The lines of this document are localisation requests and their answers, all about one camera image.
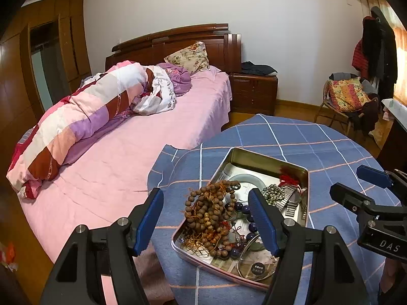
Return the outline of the pink bed mattress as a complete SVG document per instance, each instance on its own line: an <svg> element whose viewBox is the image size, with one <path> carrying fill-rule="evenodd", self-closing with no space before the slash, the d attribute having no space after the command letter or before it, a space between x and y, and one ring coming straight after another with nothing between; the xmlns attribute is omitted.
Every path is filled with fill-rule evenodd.
<svg viewBox="0 0 407 305"><path fill-rule="evenodd" d="M55 261L73 229L108 226L145 201L147 179L159 156L173 158L219 134L232 98L228 75L215 67L192 77L173 110L130 116L95 134L79 157L42 184L35 200L22 200L28 224Z"/></svg>

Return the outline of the pink metal tin box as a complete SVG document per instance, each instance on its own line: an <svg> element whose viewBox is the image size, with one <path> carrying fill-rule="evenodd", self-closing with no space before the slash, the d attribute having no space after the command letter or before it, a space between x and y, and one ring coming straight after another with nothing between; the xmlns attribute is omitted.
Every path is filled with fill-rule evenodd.
<svg viewBox="0 0 407 305"><path fill-rule="evenodd" d="M189 195L172 248L198 268L265 291L279 259L260 235L250 194L259 193L280 218L306 226L308 186L305 167L233 147L209 183Z"/></svg>

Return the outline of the wooden wardrobe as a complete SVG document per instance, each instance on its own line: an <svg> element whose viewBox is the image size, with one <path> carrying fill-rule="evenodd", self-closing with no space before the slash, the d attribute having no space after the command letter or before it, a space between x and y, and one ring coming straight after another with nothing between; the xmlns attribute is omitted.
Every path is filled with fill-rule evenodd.
<svg viewBox="0 0 407 305"><path fill-rule="evenodd" d="M90 75L83 0L42 0L17 11L1 37L1 175L14 146Z"/></svg>

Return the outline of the wooden nightstand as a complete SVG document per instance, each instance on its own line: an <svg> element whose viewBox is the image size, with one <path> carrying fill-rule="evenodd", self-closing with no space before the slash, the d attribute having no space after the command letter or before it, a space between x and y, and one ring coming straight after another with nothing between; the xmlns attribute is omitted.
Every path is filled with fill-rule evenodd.
<svg viewBox="0 0 407 305"><path fill-rule="evenodd" d="M276 76L231 73L229 80L232 112L274 115L278 90Z"/></svg>

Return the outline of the dark clothes on nightstand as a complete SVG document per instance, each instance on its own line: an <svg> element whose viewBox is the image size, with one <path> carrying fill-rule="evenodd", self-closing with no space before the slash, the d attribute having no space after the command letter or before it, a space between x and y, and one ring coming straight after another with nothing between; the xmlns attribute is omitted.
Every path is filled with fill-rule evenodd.
<svg viewBox="0 0 407 305"><path fill-rule="evenodd" d="M241 73L260 77L274 77L277 75L277 71L273 67L269 65L254 64L251 61L245 61L241 64Z"/></svg>

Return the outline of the metal watch band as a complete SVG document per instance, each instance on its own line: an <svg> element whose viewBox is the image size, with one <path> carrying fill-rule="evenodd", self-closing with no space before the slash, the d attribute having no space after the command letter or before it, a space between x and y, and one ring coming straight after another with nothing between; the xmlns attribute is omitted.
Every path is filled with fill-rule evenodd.
<svg viewBox="0 0 407 305"><path fill-rule="evenodd" d="M307 188L301 188L300 186L284 185L282 188L283 197L276 202L276 207L280 212L285 212L285 215L289 218L295 217L297 207L305 195Z"/></svg>

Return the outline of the pale jade bangle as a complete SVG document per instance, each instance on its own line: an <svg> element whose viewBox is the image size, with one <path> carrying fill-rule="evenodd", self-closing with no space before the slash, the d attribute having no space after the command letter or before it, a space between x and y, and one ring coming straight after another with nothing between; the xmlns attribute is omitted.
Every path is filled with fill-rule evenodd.
<svg viewBox="0 0 407 305"><path fill-rule="evenodd" d="M240 189L237 190L237 197L240 200L247 200L250 190L258 188L262 191L266 187L265 183L260 178L251 174L237 174L231 177L229 181L238 181L240 184Z"/></svg>

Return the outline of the wooden chair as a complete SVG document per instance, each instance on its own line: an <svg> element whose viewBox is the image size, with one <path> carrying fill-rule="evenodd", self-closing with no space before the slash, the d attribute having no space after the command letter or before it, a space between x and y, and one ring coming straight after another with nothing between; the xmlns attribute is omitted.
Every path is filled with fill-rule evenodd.
<svg viewBox="0 0 407 305"><path fill-rule="evenodd" d="M375 129L380 117L377 89L365 78L346 72L332 73L324 84L322 104L315 114L337 121L346 134L351 129L367 136Z"/></svg>

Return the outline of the hanging clothes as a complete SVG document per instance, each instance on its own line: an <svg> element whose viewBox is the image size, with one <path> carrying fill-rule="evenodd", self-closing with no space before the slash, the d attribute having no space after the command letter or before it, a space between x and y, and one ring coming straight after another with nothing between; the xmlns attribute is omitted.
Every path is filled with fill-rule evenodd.
<svg viewBox="0 0 407 305"><path fill-rule="evenodd" d="M378 82L377 94L382 100L392 98L398 77L395 33L377 6L370 9L362 25L362 38L355 46L352 66L361 78Z"/></svg>

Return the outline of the striped pink quilt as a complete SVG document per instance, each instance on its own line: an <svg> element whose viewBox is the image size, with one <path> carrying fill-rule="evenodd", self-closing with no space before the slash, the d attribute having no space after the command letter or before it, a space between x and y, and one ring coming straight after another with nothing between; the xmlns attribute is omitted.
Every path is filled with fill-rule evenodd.
<svg viewBox="0 0 407 305"><path fill-rule="evenodd" d="M174 109L173 83L158 65L117 63L88 79L49 108L16 144L6 178L14 191L34 200L45 181L87 150L89 138L132 114L149 116Z"/></svg>

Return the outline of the printed paper in tin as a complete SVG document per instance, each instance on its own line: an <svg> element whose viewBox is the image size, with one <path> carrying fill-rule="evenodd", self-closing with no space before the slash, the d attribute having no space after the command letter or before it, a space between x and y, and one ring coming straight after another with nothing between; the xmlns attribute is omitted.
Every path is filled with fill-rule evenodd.
<svg viewBox="0 0 407 305"><path fill-rule="evenodd" d="M279 179L260 172L244 169L228 162L216 172L211 180L213 183L224 182L237 174L251 174L260 178L267 186L278 185ZM242 207L248 204L247 200L240 200L235 190L234 200ZM196 233L190 228L188 222L184 222L176 234L172 237L172 247L179 257L191 262L222 278L233 280L236 283L245 283L256 287L267 287L271 280L253 282L241 278L237 272L237 260L246 243L255 236L256 231L254 219L249 214L232 212L232 216L222 222L213 234Z"/></svg>

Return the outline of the floral pillow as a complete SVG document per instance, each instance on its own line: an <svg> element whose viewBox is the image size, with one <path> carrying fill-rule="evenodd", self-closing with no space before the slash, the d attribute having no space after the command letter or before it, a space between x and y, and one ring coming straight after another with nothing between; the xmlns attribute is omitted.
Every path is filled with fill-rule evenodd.
<svg viewBox="0 0 407 305"><path fill-rule="evenodd" d="M191 75L210 69L206 45L202 41L166 56L164 61L185 68Z"/></svg>

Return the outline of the red string ornament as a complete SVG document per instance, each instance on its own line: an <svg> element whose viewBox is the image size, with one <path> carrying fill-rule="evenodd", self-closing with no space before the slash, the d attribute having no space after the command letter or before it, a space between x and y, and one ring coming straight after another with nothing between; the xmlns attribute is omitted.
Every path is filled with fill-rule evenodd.
<svg viewBox="0 0 407 305"><path fill-rule="evenodd" d="M287 185L297 187L300 185L300 181L291 168L282 167L279 170L279 186L283 187Z"/></svg>

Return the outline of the purple garment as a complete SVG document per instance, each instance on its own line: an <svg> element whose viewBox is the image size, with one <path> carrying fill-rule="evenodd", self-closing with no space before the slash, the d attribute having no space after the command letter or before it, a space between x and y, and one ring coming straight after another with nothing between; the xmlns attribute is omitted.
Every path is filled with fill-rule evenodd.
<svg viewBox="0 0 407 305"><path fill-rule="evenodd" d="M169 76L176 96L183 96L192 87L191 76L186 68L171 63L159 63L158 66Z"/></svg>

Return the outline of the blue plaid tablecloth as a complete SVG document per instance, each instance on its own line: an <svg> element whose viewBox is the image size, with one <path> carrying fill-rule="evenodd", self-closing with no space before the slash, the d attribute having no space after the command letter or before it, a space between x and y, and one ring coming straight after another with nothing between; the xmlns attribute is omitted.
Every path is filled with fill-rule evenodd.
<svg viewBox="0 0 407 305"><path fill-rule="evenodd" d="M362 146L325 125L258 114L194 149L165 146L148 175L148 188L160 188L164 207L152 243L178 304L261 304L282 274L279 248L262 230L253 191L282 218L312 230L334 226L357 266L357 279L377 303L385 264L382 255L358 245L355 206L330 196L341 183L376 205L399 206L392 191L357 176L361 165L379 168ZM222 201L236 204L220 228L232 242L220 259L212 234L193 231L211 213L207 186L239 183Z"/></svg>

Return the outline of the colourful patchwork cushion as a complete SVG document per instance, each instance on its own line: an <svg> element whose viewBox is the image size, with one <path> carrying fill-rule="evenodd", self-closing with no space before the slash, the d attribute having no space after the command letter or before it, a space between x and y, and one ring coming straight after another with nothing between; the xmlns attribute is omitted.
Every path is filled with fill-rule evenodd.
<svg viewBox="0 0 407 305"><path fill-rule="evenodd" d="M370 102L359 77L329 80L328 93L333 106L340 112L355 112Z"/></svg>

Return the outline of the wooden headboard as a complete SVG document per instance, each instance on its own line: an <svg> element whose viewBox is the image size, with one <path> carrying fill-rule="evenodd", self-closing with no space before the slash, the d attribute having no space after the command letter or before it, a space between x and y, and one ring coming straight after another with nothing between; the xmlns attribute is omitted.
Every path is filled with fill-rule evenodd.
<svg viewBox="0 0 407 305"><path fill-rule="evenodd" d="M183 26L119 43L106 57L105 69L125 60L155 65L197 41L205 43L210 65L227 73L241 71L241 35L231 33L227 23Z"/></svg>

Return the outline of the clear glass bangle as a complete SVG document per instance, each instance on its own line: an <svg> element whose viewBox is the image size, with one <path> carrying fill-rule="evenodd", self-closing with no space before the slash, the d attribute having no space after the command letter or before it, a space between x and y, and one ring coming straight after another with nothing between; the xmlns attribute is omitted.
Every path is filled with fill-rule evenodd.
<svg viewBox="0 0 407 305"><path fill-rule="evenodd" d="M260 282L271 278L277 268L278 259L269 252L257 233L250 238L237 260L237 272L241 278Z"/></svg>

